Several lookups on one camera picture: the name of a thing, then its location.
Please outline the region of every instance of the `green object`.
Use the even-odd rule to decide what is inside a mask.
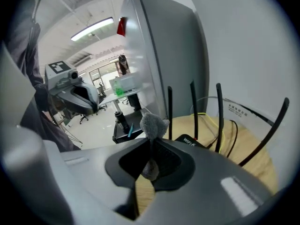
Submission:
[[[113,89],[115,90],[118,97],[124,94],[124,90],[121,88],[120,83],[117,81],[114,82]]]

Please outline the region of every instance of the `fluorescent light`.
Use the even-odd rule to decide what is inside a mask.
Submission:
[[[110,60],[109,62],[117,62],[117,61],[119,61],[119,59],[118,59],[118,58],[115,58],[115,59],[113,59],[113,60]]]
[[[74,36],[71,37],[71,40],[72,41],[77,41],[78,39],[80,39],[83,36],[91,33],[92,31],[95,31],[96,29],[102,28],[102,27],[104,27],[106,25],[109,25],[111,23],[113,23],[113,18],[112,17],[101,20],[101,21],[85,28],[84,30],[78,32],[77,34],[75,34]]]
[[[84,72],[84,73],[81,73],[80,75],[78,75],[79,77],[81,77],[81,76],[83,76],[83,75],[85,75],[86,74],[86,72]]]

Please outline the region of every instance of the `wooden surface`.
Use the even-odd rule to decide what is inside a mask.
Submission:
[[[218,124],[218,118],[212,118]],[[199,135],[198,142],[207,146],[215,139],[218,134],[218,128],[215,127],[206,116],[198,116],[199,121]],[[239,125],[239,133],[234,149],[232,150],[229,159],[235,163],[241,162],[246,158],[260,143],[260,141],[252,135],[246,128]],[[221,154],[227,156],[236,134],[235,125],[228,120],[224,120],[224,134],[226,140],[221,150]],[[175,140],[182,134],[188,134],[194,137],[194,117],[184,116],[173,119],[172,139]],[[215,150],[216,142],[210,150]],[[257,177],[271,193],[278,191],[277,176],[272,160],[269,157],[267,150],[262,149],[252,160],[250,160],[244,167],[248,172]],[[140,176],[136,181],[136,194],[140,214],[151,203],[154,197],[154,189],[149,180]]]

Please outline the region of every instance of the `window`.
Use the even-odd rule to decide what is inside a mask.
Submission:
[[[102,67],[99,67],[90,72],[90,78],[96,88],[100,87],[100,83],[103,84],[104,90],[111,89],[109,80],[119,77],[117,62],[113,62]]]

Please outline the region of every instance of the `floor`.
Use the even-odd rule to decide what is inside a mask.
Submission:
[[[133,113],[133,107],[129,104],[124,105],[120,101],[119,106],[124,115]],[[67,125],[67,129],[82,144],[75,141],[73,143],[83,150],[115,144],[112,140],[116,120],[115,111],[113,103],[109,103],[106,111],[100,110],[98,115],[89,116],[89,120],[84,119],[81,124],[79,124],[81,116],[75,116],[69,123],[71,127]]]

